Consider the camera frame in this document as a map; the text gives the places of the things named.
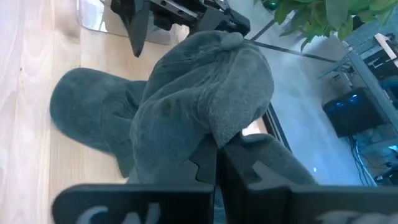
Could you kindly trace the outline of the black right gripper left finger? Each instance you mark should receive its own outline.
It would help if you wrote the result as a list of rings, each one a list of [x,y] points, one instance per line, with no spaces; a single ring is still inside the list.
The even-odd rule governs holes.
[[[80,184],[59,193],[54,224],[213,224],[217,146],[206,137],[158,184]]]

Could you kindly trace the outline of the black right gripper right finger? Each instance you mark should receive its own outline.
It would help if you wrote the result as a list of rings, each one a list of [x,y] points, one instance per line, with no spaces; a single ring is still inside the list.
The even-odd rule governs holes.
[[[220,160],[228,224],[398,224],[397,187],[320,185],[275,141],[229,144]]]

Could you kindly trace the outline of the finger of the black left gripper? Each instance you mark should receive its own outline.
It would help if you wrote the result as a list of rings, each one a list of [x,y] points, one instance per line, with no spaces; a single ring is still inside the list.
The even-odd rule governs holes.
[[[134,0],[134,12],[130,20],[128,34],[133,54],[140,57],[147,35],[150,1]]]
[[[190,35],[207,30],[239,32],[242,35],[247,35],[251,30],[251,25],[247,17],[244,17],[232,9],[220,11],[215,8],[208,8],[205,13],[190,26]]]

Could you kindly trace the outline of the grey denim baseball cap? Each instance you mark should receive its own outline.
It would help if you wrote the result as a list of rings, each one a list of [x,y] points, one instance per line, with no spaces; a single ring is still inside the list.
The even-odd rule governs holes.
[[[167,52],[146,81],[70,70],[52,93],[50,115],[66,136],[114,155],[130,183],[170,178],[210,135],[217,148],[242,144],[279,175],[314,184],[278,140],[242,135],[265,114],[273,92],[271,69],[257,46],[237,32],[203,31]]]

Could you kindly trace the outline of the clear plastic container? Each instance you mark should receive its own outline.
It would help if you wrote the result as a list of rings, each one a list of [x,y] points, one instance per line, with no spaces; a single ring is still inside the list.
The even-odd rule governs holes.
[[[111,0],[76,0],[79,24],[89,30],[128,37],[121,18],[111,8]],[[170,30],[163,30],[154,24],[153,13],[149,16],[146,41],[161,45],[173,45],[189,34],[187,26],[173,24]]]

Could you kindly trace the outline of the green leafy plant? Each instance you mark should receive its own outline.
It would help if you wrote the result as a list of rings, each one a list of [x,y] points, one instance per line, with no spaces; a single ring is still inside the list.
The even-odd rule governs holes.
[[[303,50],[317,37],[358,45],[378,32],[398,30],[398,0],[251,0],[272,9],[279,37],[296,35]]]

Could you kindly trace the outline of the black computer tower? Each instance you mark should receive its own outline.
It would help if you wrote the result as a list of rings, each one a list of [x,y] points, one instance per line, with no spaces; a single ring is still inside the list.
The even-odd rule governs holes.
[[[369,88],[352,89],[326,102],[322,109],[339,138],[354,136],[378,127],[392,129],[387,114]]]

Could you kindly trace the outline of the black table frame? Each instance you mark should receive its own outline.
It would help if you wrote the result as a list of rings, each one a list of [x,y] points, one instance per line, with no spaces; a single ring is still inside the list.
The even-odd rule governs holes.
[[[282,126],[280,125],[279,119],[271,103],[269,104],[265,114],[262,116],[262,120],[264,126],[266,127],[267,132],[270,135],[274,136],[276,139],[278,139],[283,146],[285,146],[289,151],[291,151],[285,133],[282,129]]]

